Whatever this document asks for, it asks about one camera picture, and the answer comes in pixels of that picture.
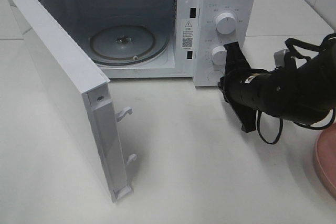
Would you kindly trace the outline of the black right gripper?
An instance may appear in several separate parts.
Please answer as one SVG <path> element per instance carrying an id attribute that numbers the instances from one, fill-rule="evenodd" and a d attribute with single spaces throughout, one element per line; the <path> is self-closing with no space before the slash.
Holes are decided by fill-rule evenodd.
<path id="1" fill-rule="evenodd" d="M 220 78 L 218 88 L 242 124 L 241 130 L 255 131 L 254 109 L 270 108 L 270 72 L 251 69 L 237 41 L 225 44 L 224 48 L 227 51 L 225 75 Z"/>

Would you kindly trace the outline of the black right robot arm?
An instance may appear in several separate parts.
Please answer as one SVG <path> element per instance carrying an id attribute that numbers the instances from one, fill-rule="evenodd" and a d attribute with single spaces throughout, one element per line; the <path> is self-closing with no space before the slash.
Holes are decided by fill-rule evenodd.
<path id="1" fill-rule="evenodd" d="M 225 44 L 224 76 L 218 87 L 244 132 L 256 129 L 256 112 L 312 125 L 335 108 L 335 34 L 320 45 L 294 38 L 275 53 L 273 71 L 252 68 L 238 42 Z"/>

